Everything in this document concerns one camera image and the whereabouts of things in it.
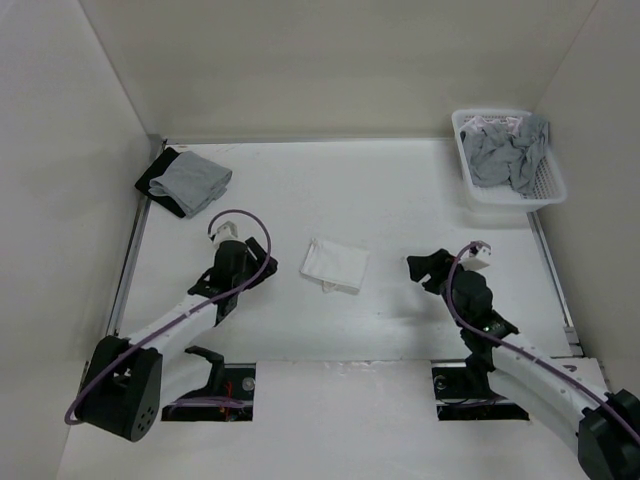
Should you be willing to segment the white tank top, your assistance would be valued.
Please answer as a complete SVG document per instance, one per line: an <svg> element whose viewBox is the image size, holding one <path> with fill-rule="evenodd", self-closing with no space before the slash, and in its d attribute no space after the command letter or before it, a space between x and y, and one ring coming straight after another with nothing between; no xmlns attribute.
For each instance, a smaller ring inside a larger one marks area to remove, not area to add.
<svg viewBox="0 0 640 480"><path fill-rule="evenodd" d="M369 258L370 252L366 249L312 238L300 273L319 282L325 293L340 291L357 295L364 282Z"/></svg>

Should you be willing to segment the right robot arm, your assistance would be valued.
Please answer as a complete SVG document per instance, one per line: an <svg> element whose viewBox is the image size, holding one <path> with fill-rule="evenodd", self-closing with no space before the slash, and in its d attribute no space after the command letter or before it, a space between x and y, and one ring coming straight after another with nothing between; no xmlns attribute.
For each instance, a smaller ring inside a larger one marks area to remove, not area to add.
<svg viewBox="0 0 640 480"><path fill-rule="evenodd" d="M489 250L475 241L457 255L439 249L406 259L411 280L443 299L470 351L466 388L479 396L492 392L532 414L576 455L588 478L638 478L638 397L567 370L500 315L479 272Z"/></svg>

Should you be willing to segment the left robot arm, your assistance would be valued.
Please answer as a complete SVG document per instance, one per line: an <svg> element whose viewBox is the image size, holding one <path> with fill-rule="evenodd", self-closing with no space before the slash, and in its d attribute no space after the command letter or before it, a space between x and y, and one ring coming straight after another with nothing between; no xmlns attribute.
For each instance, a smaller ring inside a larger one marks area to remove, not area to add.
<svg viewBox="0 0 640 480"><path fill-rule="evenodd" d="M164 410L191 394L219 395L224 357L193 342L233 312L242 292L277 269L277 260L255 238L221 241L212 266L169 312L128 337L99 341L67 420L137 442Z"/></svg>

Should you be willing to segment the folded grey tank top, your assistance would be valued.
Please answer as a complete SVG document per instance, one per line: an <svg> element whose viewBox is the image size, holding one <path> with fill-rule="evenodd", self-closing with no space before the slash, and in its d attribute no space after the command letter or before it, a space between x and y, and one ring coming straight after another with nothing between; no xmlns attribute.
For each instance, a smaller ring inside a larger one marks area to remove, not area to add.
<svg viewBox="0 0 640 480"><path fill-rule="evenodd" d="M232 170L193 152L180 153L165 172L150 180L149 193L175 201L193 218L226 193Z"/></svg>

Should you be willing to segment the crumpled grey tank top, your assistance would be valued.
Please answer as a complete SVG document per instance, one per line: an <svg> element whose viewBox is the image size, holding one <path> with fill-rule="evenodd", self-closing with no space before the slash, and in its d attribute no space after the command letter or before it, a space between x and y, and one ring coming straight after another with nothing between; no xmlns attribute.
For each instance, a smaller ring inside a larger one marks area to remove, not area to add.
<svg viewBox="0 0 640 480"><path fill-rule="evenodd" d="M533 194L538 167L546 158L549 122L536 114L523 118L517 135L494 125L473 131L471 119L463 125L460 136L475 186L509 185L520 195Z"/></svg>

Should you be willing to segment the folded black tank top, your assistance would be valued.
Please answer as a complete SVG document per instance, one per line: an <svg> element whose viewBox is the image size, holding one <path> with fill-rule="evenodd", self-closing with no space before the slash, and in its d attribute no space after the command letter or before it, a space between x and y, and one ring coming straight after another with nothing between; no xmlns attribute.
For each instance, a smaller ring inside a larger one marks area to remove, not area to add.
<svg viewBox="0 0 640 480"><path fill-rule="evenodd" d="M171 147L166 147L165 150L151 163L151 165L136 181L134 187L142 195L162 206L177 218L183 219L186 217L186 214L175 200L168 196L158 196L152 194L150 191L150 182L157 177L162 176L177 157L178 152L176 150Z"/></svg>

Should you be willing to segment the pale pink tank top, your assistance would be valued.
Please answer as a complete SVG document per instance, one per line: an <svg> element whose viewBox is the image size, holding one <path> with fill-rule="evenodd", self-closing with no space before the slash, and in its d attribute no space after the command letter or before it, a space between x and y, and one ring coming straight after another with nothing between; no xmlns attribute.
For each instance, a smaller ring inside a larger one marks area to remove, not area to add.
<svg viewBox="0 0 640 480"><path fill-rule="evenodd" d="M500 126L511 135L517 135L524 121L522 116L474 116L469 122L469 128L480 131L489 125Z"/></svg>

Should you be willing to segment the white plastic basket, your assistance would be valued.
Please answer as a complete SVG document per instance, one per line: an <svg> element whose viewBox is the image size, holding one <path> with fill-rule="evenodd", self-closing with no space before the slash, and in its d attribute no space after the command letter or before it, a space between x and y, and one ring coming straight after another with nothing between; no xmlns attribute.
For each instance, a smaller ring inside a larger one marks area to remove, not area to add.
<svg viewBox="0 0 640 480"><path fill-rule="evenodd" d="M528 116L534 114L526 110L514 109L461 109L451 114L451 122L464 182L464 191L469 208L483 214L520 214L535 212L548 205L564 202L567 191L557 162L553 158L549 140L546 158L538 167L534 192L532 195L520 195L509 185L480 188L472 183L469 166L463 151L460 131L463 125L476 115L480 116Z"/></svg>

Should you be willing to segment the white front cover board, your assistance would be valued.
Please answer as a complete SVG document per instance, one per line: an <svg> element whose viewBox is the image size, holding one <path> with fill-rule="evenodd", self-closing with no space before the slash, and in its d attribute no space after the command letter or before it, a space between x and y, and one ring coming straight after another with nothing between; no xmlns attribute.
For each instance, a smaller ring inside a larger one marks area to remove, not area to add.
<svg viewBox="0 0 640 480"><path fill-rule="evenodd" d="M62 479L580 479L536 419L442 421L425 361L261 362L249 422L70 431Z"/></svg>

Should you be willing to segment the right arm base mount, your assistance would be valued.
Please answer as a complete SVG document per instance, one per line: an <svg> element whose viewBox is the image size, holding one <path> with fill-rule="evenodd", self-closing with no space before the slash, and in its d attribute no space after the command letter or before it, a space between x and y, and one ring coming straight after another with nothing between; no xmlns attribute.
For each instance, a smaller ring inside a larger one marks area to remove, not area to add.
<svg viewBox="0 0 640 480"><path fill-rule="evenodd" d="M529 421L529 414L494 393L486 371L473 361L432 361L436 415L440 421Z"/></svg>

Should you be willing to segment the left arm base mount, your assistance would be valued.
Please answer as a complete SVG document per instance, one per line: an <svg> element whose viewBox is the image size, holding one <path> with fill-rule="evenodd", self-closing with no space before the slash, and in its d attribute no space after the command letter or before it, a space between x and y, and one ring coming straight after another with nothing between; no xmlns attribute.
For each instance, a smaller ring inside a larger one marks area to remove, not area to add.
<svg viewBox="0 0 640 480"><path fill-rule="evenodd" d="M164 422L250 422L256 391L254 364L191 346L163 369L160 418Z"/></svg>

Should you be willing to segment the left aluminium table rail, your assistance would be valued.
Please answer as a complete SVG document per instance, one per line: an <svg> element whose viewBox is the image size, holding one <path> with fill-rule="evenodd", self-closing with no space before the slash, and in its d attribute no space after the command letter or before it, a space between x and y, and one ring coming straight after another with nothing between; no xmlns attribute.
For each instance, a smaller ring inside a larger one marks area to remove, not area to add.
<svg viewBox="0 0 640 480"><path fill-rule="evenodd" d="M133 269L135 268L142 236L146 226L151 200L137 189L134 189L134 193L137 200L135 214L120 269L116 277L117 282L115 283L111 300L106 311L106 317L102 321L98 330L98 340L101 340L107 335L118 332L119 325L122 321L123 305L126 302L125 297L128 295L130 289Z"/></svg>

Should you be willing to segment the aluminium table rail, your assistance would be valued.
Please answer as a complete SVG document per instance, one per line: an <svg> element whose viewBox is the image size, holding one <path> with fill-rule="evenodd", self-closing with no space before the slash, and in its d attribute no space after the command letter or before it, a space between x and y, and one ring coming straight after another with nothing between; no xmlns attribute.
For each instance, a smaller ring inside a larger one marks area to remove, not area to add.
<svg viewBox="0 0 640 480"><path fill-rule="evenodd" d="M555 291L557 303L559 304L562 312L563 321L564 321L564 332L571 350L571 355L575 358L584 358L585 357L584 350L582 348L581 341L576 331L574 321L573 321L571 312L569 310L566 296L564 294L564 290L562 288L560 278L558 276L557 268L551 254L551 250L550 250L548 241L546 239L546 235L542 228L542 223L539 218L539 215L537 212L530 212L527 214L527 218L530 224L530 228L535 237L537 248L539 250L541 257L543 258L546 275Z"/></svg>
<svg viewBox="0 0 640 480"><path fill-rule="evenodd" d="M116 277L117 282L115 283L111 300L106 311L106 317L102 321L98 330L98 340L101 340L107 335L118 332L119 325L122 321L123 305L126 302L125 297L128 295L130 289L133 269L135 268L142 236L146 226L151 200L137 189L134 189L134 193L137 200L135 214L120 269Z"/></svg>

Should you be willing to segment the right aluminium table rail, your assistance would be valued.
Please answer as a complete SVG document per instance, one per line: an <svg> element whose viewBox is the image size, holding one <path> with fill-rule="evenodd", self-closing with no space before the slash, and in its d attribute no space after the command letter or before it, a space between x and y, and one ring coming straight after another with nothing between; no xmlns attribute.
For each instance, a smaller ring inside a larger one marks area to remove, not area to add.
<svg viewBox="0 0 640 480"><path fill-rule="evenodd" d="M573 321L571 312L569 310L566 296L564 294L564 290L562 288L560 278L558 276L557 268L551 254L551 250L550 250L548 241L546 239L546 235L542 228L542 223L539 218L539 215L537 212L530 212L527 214L527 218L530 224L530 228L535 237L537 248L539 250L541 257L543 258L546 275L555 291L557 303L559 304L562 312L563 321L564 321L564 332L571 350L571 355L575 358L584 358L585 357L584 350L582 348L581 341L576 331L574 321Z"/></svg>

